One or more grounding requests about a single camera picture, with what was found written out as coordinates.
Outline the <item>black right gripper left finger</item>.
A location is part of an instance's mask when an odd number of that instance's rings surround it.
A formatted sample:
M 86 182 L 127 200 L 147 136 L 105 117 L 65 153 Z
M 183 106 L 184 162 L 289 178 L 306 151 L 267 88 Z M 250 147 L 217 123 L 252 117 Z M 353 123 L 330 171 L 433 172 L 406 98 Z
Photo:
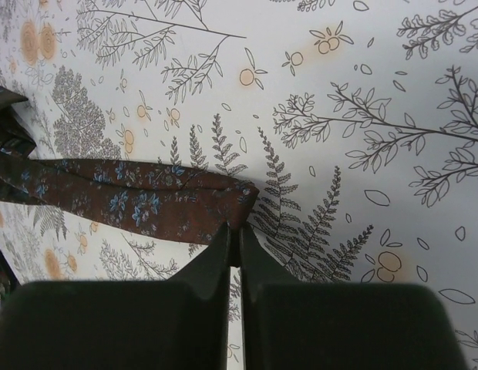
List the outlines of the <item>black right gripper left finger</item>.
M 0 314 L 0 369 L 224 369 L 231 231 L 165 281 L 37 281 Z

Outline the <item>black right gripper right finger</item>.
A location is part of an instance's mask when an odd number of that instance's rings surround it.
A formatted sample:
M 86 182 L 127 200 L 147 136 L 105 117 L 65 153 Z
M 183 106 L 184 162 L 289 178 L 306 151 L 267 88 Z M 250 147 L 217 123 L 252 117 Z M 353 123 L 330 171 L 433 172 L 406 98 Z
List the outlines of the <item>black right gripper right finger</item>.
M 239 233 L 248 369 L 465 369 L 445 308 L 415 284 L 299 281 Z

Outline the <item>brown blue floral tie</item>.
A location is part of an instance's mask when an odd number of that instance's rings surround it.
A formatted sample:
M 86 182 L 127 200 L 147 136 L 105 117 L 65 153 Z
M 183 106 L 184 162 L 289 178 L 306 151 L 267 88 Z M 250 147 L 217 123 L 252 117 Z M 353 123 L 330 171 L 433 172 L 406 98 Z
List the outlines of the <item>brown blue floral tie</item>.
M 54 206 L 135 234 L 208 244 L 222 224 L 238 230 L 258 188 L 206 170 L 103 159 L 34 160 L 31 136 L 12 104 L 26 97 L 0 86 L 0 201 Z

